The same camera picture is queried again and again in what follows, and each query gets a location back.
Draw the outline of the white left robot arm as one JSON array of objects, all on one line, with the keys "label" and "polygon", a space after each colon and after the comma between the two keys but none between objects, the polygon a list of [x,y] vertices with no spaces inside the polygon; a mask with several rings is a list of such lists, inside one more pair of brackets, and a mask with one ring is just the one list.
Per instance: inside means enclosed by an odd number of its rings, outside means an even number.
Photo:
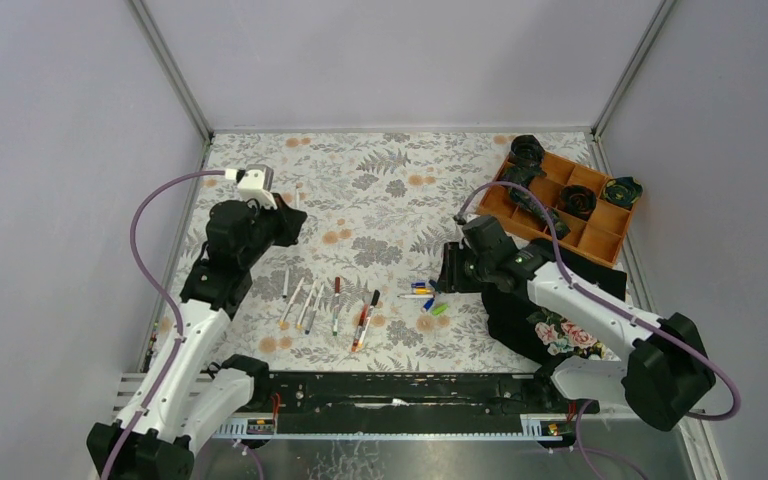
[{"label": "white left robot arm", "polygon": [[211,209],[206,242],[174,306],[174,331],[116,419],[88,435],[100,478],[188,479],[198,452],[236,410],[266,402],[267,363],[239,354],[206,390],[191,392],[252,286],[252,267],[270,247],[297,244],[306,219],[278,194]]}]

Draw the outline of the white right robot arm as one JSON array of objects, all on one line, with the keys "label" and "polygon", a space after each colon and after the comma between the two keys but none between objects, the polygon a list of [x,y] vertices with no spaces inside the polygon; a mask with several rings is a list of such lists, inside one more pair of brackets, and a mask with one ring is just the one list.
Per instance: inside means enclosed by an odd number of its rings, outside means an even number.
[{"label": "white right robot arm", "polygon": [[442,248],[437,285],[445,293],[493,287],[571,321],[615,356],[573,354],[542,372],[565,398],[629,407],[649,426],[671,430],[715,386],[716,374],[695,323],[627,304],[576,274],[559,250],[530,242],[518,247],[493,216],[463,227]]}]

